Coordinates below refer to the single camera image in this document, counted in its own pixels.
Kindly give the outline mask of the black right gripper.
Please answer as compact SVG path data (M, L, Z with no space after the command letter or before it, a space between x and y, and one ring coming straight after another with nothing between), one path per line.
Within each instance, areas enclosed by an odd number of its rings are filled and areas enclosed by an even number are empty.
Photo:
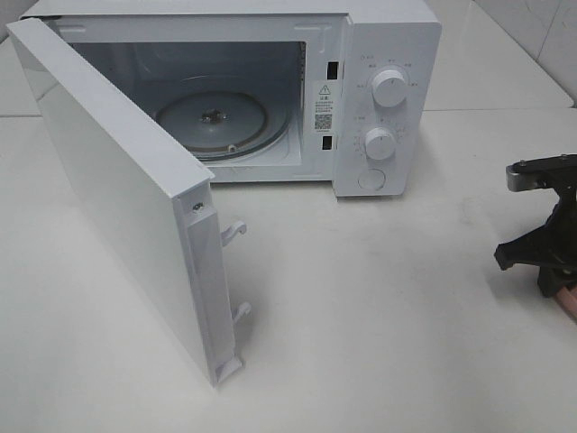
M542 226L499 244L494 253L503 271L515 264L538 267L537 286L552 298L576 283L576 155L518 161L506 168L506 177L510 191L554 189L559 196Z

